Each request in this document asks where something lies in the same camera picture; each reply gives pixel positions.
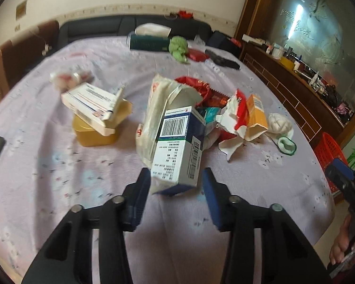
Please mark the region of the person's right hand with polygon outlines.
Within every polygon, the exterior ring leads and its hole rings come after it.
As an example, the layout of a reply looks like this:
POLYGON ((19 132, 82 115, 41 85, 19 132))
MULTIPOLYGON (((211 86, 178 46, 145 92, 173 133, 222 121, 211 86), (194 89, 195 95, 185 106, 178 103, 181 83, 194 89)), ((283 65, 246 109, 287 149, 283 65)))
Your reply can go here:
MULTIPOLYGON (((353 220, 352 214, 348 214, 344 219, 343 224, 339 228, 339 234, 335 238, 333 245, 330 249, 329 259, 332 265, 337 263, 342 263, 345 260, 346 251, 350 246, 350 238, 349 238, 349 230, 350 224, 353 220)), ((351 250, 355 250, 355 242, 351 245, 351 250)), ((348 262, 347 265, 344 266, 345 270, 350 270, 355 265, 355 256, 352 260, 348 262)))

